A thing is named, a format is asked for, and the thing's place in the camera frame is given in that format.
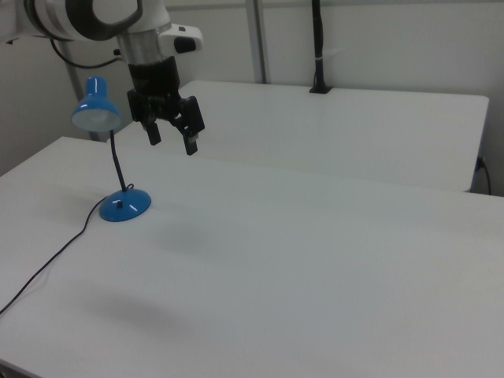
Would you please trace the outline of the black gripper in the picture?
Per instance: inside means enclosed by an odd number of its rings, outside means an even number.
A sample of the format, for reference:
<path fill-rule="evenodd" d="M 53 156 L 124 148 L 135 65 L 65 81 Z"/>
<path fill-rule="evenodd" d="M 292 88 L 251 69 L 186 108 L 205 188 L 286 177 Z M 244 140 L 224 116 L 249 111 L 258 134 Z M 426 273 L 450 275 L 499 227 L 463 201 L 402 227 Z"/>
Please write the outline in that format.
<path fill-rule="evenodd" d="M 176 59 L 169 57 L 151 65 L 129 65 L 133 88 L 128 102 L 134 121 L 142 122 L 151 146 L 161 142 L 156 119 L 166 120 L 183 136 L 186 154 L 198 151 L 198 134 L 205 129 L 198 100 L 182 98 Z"/>

